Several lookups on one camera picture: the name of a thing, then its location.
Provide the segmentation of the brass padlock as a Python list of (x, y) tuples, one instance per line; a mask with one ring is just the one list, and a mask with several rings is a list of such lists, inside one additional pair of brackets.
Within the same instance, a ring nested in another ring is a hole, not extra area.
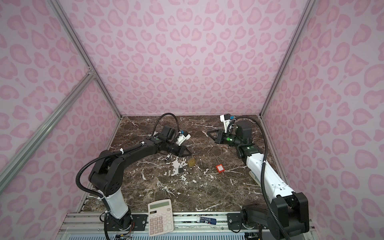
[(196, 159), (195, 158), (190, 158), (189, 160), (188, 160), (188, 166), (189, 166), (189, 168), (192, 168), (192, 167), (194, 167), (196, 165)]

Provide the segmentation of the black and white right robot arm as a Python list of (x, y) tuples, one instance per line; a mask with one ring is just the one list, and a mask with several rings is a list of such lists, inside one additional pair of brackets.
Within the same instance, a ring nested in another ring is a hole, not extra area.
[(248, 116), (220, 116), (223, 129), (208, 131), (208, 136), (220, 145), (236, 149), (239, 159), (250, 169), (250, 174), (261, 187), (266, 209), (256, 204), (245, 205), (238, 214), (228, 214), (228, 228), (234, 233), (242, 229), (257, 229), (262, 239), (263, 229), (276, 240), (289, 240), (310, 230), (309, 202), (303, 193), (296, 193), (268, 162), (268, 142), (261, 150), (253, 142), (252, 125), (259, 123)]

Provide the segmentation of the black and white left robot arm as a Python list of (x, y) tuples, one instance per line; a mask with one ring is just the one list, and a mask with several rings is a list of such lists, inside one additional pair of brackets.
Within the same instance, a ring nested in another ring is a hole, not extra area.
[(109, 214), (116, 220), (128, 218), (130, 208), (125, 202), (122, 188), (126, 171), (138, 161), (160, 152), (179, 158), (190, 157), (192, 153), (184, 145), (191, 138), (187, 131), (177, 131), (165, 126), (160, 133), (145, 138), (139, 144), (117, 152), (100, 154), (89, 174), (89, 181), (100, 194)]

